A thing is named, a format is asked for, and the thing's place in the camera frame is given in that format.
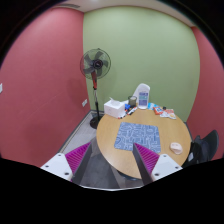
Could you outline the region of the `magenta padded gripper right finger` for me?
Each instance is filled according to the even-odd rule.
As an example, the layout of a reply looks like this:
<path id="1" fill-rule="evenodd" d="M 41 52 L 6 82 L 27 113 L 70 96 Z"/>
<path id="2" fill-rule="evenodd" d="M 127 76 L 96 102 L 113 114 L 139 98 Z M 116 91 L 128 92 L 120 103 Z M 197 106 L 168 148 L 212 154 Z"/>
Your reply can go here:
<path id="1" fill-rule="evenodd" d="M 159 155 L 137 143 L 133 144 L 133 155 L 144 185 L 182 169 L 169 155 Z"/>

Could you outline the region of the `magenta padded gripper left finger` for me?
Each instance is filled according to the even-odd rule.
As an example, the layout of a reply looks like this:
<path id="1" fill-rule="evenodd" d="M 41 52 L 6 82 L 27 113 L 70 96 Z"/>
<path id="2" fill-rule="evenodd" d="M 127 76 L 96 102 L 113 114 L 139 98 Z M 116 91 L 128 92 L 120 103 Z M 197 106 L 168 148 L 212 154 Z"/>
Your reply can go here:
<path id="1" fill-rule="evenodd" d="M 88 142 L 67 154 L 57 153 L 42 165 L 41 168 L 79 185 L 87 168 L 91 153 L 92 145 Z"/>

